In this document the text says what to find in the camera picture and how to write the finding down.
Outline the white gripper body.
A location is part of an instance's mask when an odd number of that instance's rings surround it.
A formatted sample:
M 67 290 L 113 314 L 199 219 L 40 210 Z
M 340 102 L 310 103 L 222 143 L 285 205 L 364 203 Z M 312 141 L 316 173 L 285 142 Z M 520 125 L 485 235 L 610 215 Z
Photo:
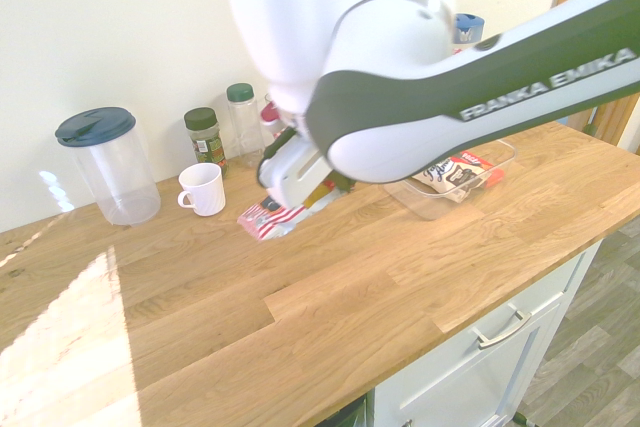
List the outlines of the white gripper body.
M 332 171 L 315 145 L 305 138 L 277 138 L 265 151 L 258 181 L 286 208 L 302 204 Z

